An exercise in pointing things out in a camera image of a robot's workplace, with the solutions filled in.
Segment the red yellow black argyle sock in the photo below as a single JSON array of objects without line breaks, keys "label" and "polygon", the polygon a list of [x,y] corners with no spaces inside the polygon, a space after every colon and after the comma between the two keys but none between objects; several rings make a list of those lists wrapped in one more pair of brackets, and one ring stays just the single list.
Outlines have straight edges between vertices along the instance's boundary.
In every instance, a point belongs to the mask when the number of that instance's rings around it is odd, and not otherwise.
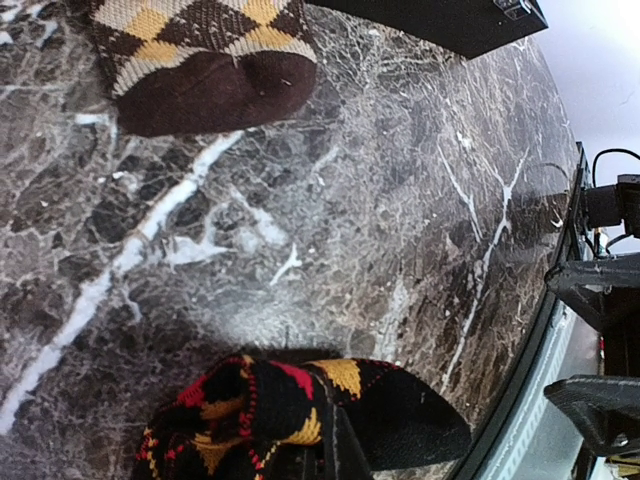
[{"label": "red yellow black argyle sock", "polygon": [[471,444],[456,409],[397,365],[231,355],[157,409],[132,477],[300,479],[299,448],[329,441],[331,404],[346,412],[373,476],[453,461]]}]

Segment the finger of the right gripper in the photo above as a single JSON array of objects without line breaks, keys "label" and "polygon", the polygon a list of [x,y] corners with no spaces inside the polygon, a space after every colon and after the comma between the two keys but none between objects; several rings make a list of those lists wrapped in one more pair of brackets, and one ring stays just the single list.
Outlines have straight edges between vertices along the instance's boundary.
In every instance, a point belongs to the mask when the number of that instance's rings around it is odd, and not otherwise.
[{"label": "finger of the right gripper", "polygon": [[561,261],[545,274],[545,283],[598,332],[639,323],[638,258]]},{"label": "finger of the right gripper", "polygon": [[599,457],[639,453],[639,379],[574,375],[544,387],[544,396]]}]

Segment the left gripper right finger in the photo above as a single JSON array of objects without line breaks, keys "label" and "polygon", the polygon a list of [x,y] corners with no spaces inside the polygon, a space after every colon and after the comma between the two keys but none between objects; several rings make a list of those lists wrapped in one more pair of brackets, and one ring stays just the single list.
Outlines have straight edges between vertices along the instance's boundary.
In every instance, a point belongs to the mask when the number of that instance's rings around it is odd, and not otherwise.
[{"label": "left gripper right finger", "polygon": [[329,478],[337,480],[373,478],[346,412],[335,404],[331,404],[329,408]]}]

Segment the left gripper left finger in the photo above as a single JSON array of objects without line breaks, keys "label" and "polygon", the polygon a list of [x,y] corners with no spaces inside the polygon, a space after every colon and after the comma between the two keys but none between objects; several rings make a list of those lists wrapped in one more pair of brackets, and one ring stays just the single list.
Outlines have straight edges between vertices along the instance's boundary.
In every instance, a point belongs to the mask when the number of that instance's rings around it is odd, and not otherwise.
[{"label": "left gripper left finger", "polygon": [[330,444],[327,439],[313,446],[301,446],[297,460],[301,464],[300,479],[330,478]]}]

